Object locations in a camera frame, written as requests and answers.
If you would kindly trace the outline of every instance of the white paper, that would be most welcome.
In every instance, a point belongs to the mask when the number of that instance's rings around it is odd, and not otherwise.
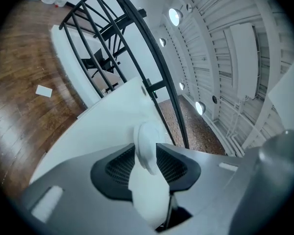
[[[37,86],[36,94],[51,97],[51,93],[52,93],[52,89],[47,88],[45,86],[41,86],[41,85]]]

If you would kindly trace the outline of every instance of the wooden floor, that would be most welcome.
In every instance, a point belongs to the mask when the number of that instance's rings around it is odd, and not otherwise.
[[[85,107],[61,71],[50,29],[69,8],[24,0],[0,32],[0,184],[17,196],[39,160]],[[51,98],[37,95],[52,88]]]

